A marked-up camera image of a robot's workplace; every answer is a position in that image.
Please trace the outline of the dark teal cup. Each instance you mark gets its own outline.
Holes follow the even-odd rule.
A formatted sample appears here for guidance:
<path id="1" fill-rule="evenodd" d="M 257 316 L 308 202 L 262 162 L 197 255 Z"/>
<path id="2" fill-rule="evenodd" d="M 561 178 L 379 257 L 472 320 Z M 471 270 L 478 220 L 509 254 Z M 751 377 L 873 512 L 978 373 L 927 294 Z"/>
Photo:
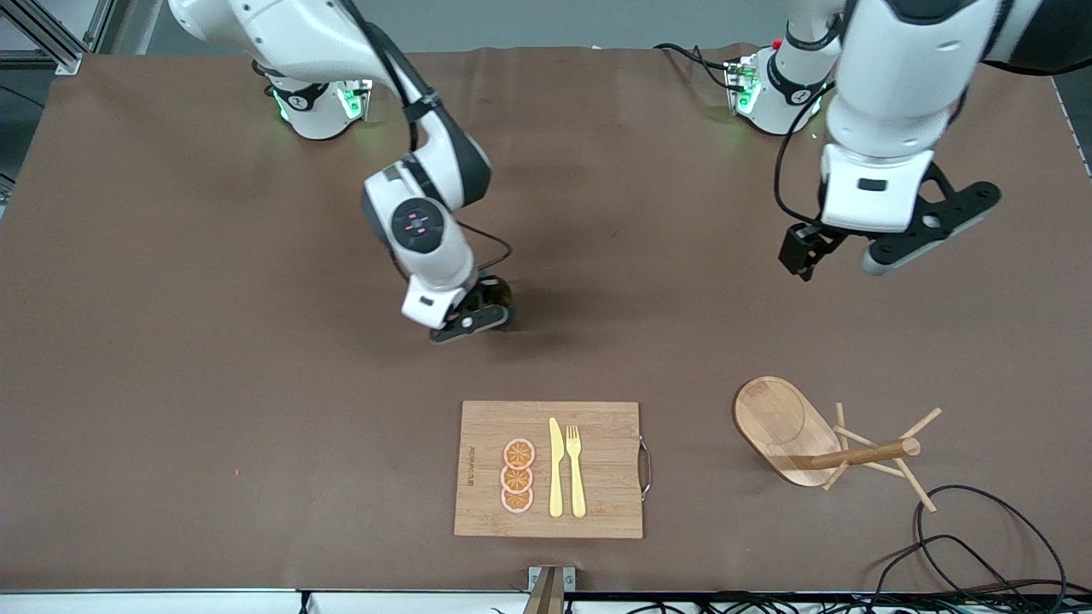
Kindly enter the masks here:
<path id="1" fill-rule="evenodd" d="M 517 316 L 517 306 L 514 302 L 514 291 L 512 291 L 510 284 L 505 281 L 505 279 L 489 275 L 489 273 L 480 271 L 479 272 L 479 290 L 480 290 L 480 302 L 479 306 L 483 310 L 492 307 L 503 307 L 505 319 L 499 326 L 496 326 L 496 330 L 506 330 L 514 323 Z"/>

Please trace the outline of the bamboo cutting board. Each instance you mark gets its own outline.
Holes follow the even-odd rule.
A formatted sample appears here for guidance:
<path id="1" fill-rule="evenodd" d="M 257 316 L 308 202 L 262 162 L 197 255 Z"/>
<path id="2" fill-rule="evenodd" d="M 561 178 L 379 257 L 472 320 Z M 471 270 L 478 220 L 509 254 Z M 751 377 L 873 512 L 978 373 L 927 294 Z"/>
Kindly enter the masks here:
<path id="1" fill-rule="evenodd" d="M 561 462 L 563 513 L 549 513 L 550 434 L 555 417 L 566 444 L 566 427 L 578 425 L 582 439 L 586 516 L 571 512 L 571 467 Z M 502 506 L 500 471 L 506 442 L 523 437 L 536 447 L 531 467 L 534 504 L 525 513 Z M 462 405 L 454 533 L 505 539 L 629 539 L 644 534 L 646 486 L 639 462 L 643 442 L 636 402 L 487 402 Z"/>

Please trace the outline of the wooden mug tree stand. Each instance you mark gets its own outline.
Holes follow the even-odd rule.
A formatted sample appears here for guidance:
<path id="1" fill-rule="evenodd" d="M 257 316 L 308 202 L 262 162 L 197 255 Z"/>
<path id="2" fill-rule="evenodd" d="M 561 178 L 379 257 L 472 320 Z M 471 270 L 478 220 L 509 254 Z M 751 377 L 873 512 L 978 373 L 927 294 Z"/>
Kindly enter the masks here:
<path id="1" fill-rule="evenodd" d="M 890 442 L 871 442 L 847 428 L 842 404 L 835 405 L 835 421 L 829 423 L 795 385 L 773 376 L 744 383 L 733 408 L 741 438 L 785 482 L 827 492 L 851 467 L 866 467 L 904 479 L 930 513 L 937 507 L 906 459 L 921 453 L 917 435 L 941 414 L 941 408 L 933 408 Z"/>

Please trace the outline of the grey connector box green light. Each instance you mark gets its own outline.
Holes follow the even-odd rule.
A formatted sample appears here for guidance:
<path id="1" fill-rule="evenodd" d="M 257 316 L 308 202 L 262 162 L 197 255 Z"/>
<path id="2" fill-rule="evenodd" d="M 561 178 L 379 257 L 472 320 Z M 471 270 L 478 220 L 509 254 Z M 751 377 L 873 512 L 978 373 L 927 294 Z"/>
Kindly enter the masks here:
<path id="1" fill-rule="evenodd" d="M 757 101 L 761 88 L 757 58 L 756 52 L 723 63 L 727 101 L 733 115 L 752 113 L 753 101 Z"/>
<path id="2" fill-rule="evenodd" d="M 340 104 L 351 121 L 366 121 L 372 93 L 371 80 L 339 81 Z"/>

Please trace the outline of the yellow plastic knife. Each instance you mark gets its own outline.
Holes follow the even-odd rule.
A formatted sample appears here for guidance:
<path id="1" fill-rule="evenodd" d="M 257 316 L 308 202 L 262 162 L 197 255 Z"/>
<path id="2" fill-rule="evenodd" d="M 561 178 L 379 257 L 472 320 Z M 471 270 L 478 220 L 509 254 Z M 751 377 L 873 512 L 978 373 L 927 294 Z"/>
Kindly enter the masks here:
<path id="1" fill-rule="evenodd" d="M 565 439 L 561 434 L 561 425 L 549 417 L 550 434 L 550 486 L 549 486 L 549 513 L 553 518 L 559 518 L 563 513 L 563 493 L 561 485 L 561 462 L 566 454 Z"/>

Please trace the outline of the yellow plastic fork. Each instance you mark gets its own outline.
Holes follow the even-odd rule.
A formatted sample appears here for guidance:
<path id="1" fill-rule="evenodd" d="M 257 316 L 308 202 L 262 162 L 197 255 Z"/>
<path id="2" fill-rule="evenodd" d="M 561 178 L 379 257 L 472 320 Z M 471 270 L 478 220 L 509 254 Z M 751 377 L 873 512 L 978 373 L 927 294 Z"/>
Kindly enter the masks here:
<path id="1" fill-rule="evenodd" d="M 571 512 L 578 519 L 582 519 L 587 513 L 587 504 L 584 492 L 584 475 L 580 464 L 582 439 L 578 425 L 566 427 L 566 454 L 570 459 L 571 467 Z"/>

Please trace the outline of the brown table cover sheet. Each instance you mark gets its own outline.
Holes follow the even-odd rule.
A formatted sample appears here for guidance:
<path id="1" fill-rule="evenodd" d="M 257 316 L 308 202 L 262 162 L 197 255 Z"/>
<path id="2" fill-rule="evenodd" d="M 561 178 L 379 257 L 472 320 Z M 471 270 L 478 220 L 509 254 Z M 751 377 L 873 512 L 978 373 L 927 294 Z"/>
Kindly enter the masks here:
<path id="1" fill-rule="evenodd" d="M 741 383 L 794 382 L 893 437 L 931 408 L 927 487 L 1007 499 L 1092 587 L 1092 180 L 1049 81 L 985 69 L 938 162 L 1002 202 L 871 278 L 778 252 L 778 140 L 651 50 L 415 64 L 494 165 L 462 211 L 514 245 L 517 323 L 451 345 L 399 312 L 363 179 L 395 101 L 331 142 L 244 57 L 92 57 L 55 81 L 0 222 L 0 586 L 855 590 L 912 540 L 901 479 L 792 486 L 738 435 Z M 465 400 L 629 401 L 641 540 L 454 536 Z"/>

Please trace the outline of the metal bracket with wooden post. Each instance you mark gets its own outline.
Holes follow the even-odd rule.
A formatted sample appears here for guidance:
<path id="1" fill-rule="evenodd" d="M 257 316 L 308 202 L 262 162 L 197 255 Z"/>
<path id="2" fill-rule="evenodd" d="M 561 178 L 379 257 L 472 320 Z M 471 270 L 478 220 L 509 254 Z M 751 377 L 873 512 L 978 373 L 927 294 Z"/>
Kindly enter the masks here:
<path id="1" fill-rule="evenodd" d="M 568 594 L 575 591 L 577 574 L 574 566 L 529 567 L 529 599 L 522 614 L 574 614 Z"/>

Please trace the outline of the white table edge rail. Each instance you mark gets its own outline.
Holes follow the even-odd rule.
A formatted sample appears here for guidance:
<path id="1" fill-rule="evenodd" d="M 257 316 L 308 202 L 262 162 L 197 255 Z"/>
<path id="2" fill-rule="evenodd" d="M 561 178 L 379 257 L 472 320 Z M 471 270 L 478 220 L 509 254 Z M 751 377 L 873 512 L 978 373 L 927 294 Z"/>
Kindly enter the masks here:
<path id="1" fill-rule="evenodd" d="M 1092 614 L 1092 592 L 74 589 L 0 591 L 0 614 Z"/>

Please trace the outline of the aluminium frame profile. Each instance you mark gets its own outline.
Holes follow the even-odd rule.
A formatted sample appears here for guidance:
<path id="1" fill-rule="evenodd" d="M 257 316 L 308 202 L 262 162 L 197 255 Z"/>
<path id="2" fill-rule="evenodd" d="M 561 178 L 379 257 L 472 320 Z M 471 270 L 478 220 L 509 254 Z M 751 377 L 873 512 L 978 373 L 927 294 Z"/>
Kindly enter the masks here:
<path id="1" fill-rule="evenodd" d="M 0 0 L 0 63 L 78 74 L 104 48 L 119 0 Z"/>

